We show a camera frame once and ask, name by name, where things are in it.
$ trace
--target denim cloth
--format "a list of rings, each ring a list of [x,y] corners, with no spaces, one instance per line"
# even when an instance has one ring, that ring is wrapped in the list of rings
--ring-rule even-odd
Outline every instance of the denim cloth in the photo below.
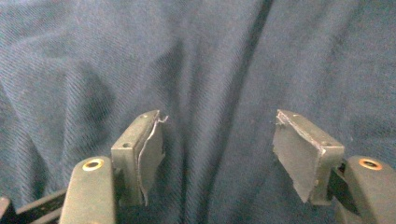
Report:
[[[134,223],[334,223],[272,151],[278,108],[396,167],[394,1],[0,3],[0,194],[17,207],[108,156],[136,116],[169,116]]]

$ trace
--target metal plate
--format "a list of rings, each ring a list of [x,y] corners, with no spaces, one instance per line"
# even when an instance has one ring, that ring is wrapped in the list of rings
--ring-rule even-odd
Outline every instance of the metal plate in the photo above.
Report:
[[[341,164],[344,146],[303,116],[278,110],[274,152],[301,200],[329,205],[331,169]]]
[[[157,168],[163,160],[163,134],[160,111],[137,117],[111,148],[115,168],[123,175],[120,205],[149,204]]]

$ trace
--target screw hole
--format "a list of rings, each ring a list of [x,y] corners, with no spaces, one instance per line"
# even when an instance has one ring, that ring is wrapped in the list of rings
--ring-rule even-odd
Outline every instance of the screw hole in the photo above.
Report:
[[[124,143],[122,146],[123,146],[123,147],[131,147],[132,144],[131,144],[131,143]]]
[[[368,166],[371,166],[371,167],[374,167],[374,168],[377,167],[377,165],[375,163],[372,163],[370,161],[364,161],[364,164],[366,164]]]
[[[87,167],[90,167],[90,168],[95,167],[97,165],[99,165],[99,162],[97,162],[97,161],[93,161],[93,162],[87,163]]]

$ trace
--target wrinkled blue cloth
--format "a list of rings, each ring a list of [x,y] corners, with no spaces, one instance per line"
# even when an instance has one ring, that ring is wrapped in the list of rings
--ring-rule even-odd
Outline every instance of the wrinkled blue cloth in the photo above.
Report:
[[[135,223],[334,223],[272,152],[278,108],[396,167],[394,1],[0,3],[0,194],[19,207],[169,115]]]

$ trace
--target brass screw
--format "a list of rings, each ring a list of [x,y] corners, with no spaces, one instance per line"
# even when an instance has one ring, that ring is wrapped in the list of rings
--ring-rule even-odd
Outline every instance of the brass screw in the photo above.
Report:
[[[359,160],[359,164],[362,167],[370,169],[370,170],[375,170],[375,171],[382,170],[382,165],[378,161],[373,161],[370,159],[363,158],[363,159]]]
[[[103,163],[105,162],[101,159],[93,159],[85,162],[85,164],[82,166],[82,169],[84,171],[94,171],[101,168]]]

